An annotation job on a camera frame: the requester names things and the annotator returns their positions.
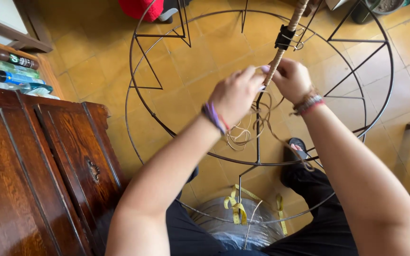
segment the person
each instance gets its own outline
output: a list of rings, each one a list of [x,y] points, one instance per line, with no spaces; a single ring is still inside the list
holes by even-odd
[[[297,110],[302,109],[299,114],[327,175],[291,165],[283,168],[282,183],[310,207],[333,191],[336,195],[312,211],[312,222],[302,230],[261,251],[225,251],[174,201],[191,170],[221,137],[221,127],[236,124],[248,113],[264,79],[255,67],[248,67],[220,81],[209,99],[219,123],[199,114],[141,167],[111,220],[106,256],[410,256],[409,194],[387,166],[313,97],[307,68],[287,58],[272,80]],[[305,149],[297,138],[289,143],[298,152]]]

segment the cabinet handle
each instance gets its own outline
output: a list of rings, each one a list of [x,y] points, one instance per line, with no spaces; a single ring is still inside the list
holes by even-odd
[[[99,174],[101,173],[101,171],[99,170],[99,167],[93,164],[90,160],[87,161],[87,164],[88,164],[88,170],[94,182],[99,183]]]

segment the plastic wrap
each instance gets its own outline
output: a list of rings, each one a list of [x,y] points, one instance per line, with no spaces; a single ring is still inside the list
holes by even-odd
[[[213,217],[233,219],[232,210],[224,208],[224,198],[225,197],[219,197],[205,202],[197,207],[197,210]],[[249,221],[258,202],[243,198],[242,204],[245,207]],[[217,219],[208,218],[196,212],[194,212],[191,217],[214,238],[220,240],[227,250],[244,248],[248,225],[227,223]],[[258,221],[276,220],[272,212],[267,209],[263,203],[259,205],[252,219]],[[253,224],[249,229],[246,250],[258,250],[282,238],[284,238],[284,235],[279,223]]]

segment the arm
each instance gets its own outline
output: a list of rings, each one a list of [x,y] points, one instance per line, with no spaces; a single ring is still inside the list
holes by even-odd
[[[247,114],[265,76],[254,67],[219,82],[209,102],[229,125]],[[113,215],[106,256],[170,255],[165,212],[192,170],[220,138],[200,114],[159,150],[133,178]]]
[[[311,90],[308,70],[283,59],[273,81],[294,104]],[[410,255],[410,196],[325,105],[303,116],[361,255]]]

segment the red fabric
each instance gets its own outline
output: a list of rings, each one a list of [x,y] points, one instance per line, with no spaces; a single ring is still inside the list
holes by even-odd
[[[140,19],[153,0],[118,0],[123,12],[135,19]],[[163,11],[164,0],[156,0],[148,10],[144,20],[152,22],[156,20]]]

